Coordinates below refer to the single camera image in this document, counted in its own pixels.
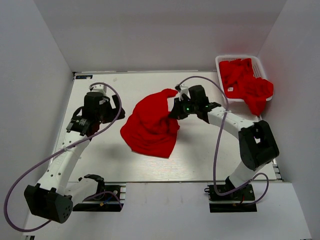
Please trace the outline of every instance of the white table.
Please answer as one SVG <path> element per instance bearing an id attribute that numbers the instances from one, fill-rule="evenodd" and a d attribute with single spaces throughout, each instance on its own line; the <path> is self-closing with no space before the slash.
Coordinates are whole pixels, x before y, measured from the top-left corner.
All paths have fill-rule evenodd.
<path id="1" fill-rule="evenodd" d="M 84 96 L 89 91 L 88 87 L 94 82 L 105 82 L 116 89 L 126 115 L 125 119 L 117 120 L 111 128 L 91 141 L 81 155 L 82 158 L 78 160 L 69 181 L 77 182 L 78 178 L 86 174 L 100 175 L 106 182 L 212 181 L 213 158 L 219 127 L 209 125 L 195 115 L 180 120 L 177 141 L 169 159 L 134 153 L 120 135 L 121 127 L 140 100 L 163 89 L 174 88 L 183 79 L 193 75 L 207 77 L 218 83 L 216 72 L 106 73 L 94 74 L 92 79 L 75 79 L 57 149 L 62 145 L 73 112 L 83 105 Z M 198 84 L 204 87 L 210 101 L 224 102 L 219 90 L 206 80 L 190 79 L 185 83 L 188 87 Z M 107 94 L 109 97 L 113 95 L 110 89 L 107 90 Z M 174 98 L 168 100 L 170 110 L 173 100 Z M 244 103 L 232 111 L 248 120 L 258 120 Z M 217 180 L 225 180 L 240 161 L 238 140 L 224 132 L 219 148 Z M 271 180 L 276 179 L 271 164 L 265 166 L 261 172 L 266 173 Z"/>

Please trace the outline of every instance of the red cloth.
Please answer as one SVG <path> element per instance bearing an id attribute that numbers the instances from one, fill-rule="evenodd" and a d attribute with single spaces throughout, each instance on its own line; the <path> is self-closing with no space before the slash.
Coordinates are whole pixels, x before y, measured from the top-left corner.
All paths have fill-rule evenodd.
<path id="1" fill-rule="evenodd" d="M 176 119 L 168 118 L 167 98 L 176 94 L 176 90 L 164 89 L 138 102 L 120 130 L 132 151 L 161 158 L 170 156 L 180 126 Z"/>
<path id="2" fill-rule="evenodd" d="M 265 109 L 266 99 L 274 94 L 274 85 L 254 77 L 251 58 L 222 61 L 219 68 L 225 95 L 230 99 L 243 99 L 251 113 L 259 116 Z"/>

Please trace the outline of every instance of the white plastic basket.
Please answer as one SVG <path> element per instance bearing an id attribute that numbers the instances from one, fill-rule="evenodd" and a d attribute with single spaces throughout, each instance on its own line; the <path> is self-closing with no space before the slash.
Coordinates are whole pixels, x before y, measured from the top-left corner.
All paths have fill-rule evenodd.
<path id="1" fill-rule="evenodd" d="M 257 58 L 256 56 L 250 56 L 250 55 L 221 55 L 221 56 L 217 56 L 215 58 L 216 70 L 218 73 L 220 87 L 223 92 L 225 92 L 225 90 L 224 90 L 224 86 L 222 84 L 219 63 L 222 61 L 232 61 L 232 60 L 236 60 L 236 59 L 251 59 L 254 77 L 267 79 L 267 76 L 266 76 L 265 71 L 261 65 L 261 62 L 260 62 L 259 58 Z M 272 96 L 268 97 L 266 100 L 270 101 L 271 99 L 272 99 Z M 241 98 L 228 98 L 228 101 L 229 102 L 244 102 L 244 100 Z"/>

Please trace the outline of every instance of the red clothes in basket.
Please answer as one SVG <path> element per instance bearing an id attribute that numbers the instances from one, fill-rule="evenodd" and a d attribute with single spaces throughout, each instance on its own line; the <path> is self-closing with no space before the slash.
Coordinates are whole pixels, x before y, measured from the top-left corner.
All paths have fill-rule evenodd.
<path id="1" fill-rule="evenodd" d="M 251 113 L 259 116 L 266 106 L 266 99 L 274 93 L 274 85 L 254 77 L 250 58 L 222 61 L 219 68 L 225 95 L 230 99 L 243 99 Z"/>
<path id="2" fill-rule="evenodd" d="M 120 133 L 132 151 L 139 154 L 169 158 L 180 128 L 176 119 L 168 118 L 167 98 L 176 90 L 165 89 L 151 94 L 135 106 Z"/>

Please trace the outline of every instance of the cable tie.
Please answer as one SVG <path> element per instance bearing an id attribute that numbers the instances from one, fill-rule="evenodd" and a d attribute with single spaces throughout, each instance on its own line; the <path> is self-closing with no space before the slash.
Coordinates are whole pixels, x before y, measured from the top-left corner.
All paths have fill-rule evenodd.
<path id="1" fill-rule="evenodd" d="M 62 148 L 63 148 L 63 150 L 64 150 L 65 152 L 72 152 L 74 155 L 76 155 L 76 156 L 78 157 L 78 159 L 81 159 L 81 156 L 78 156 L 78 155 L 76 154 L 76 152 L 75 152 L 74 150 L 72 150 L 72 148 L 67 148 L 66 146 L 63 146 Z"/>

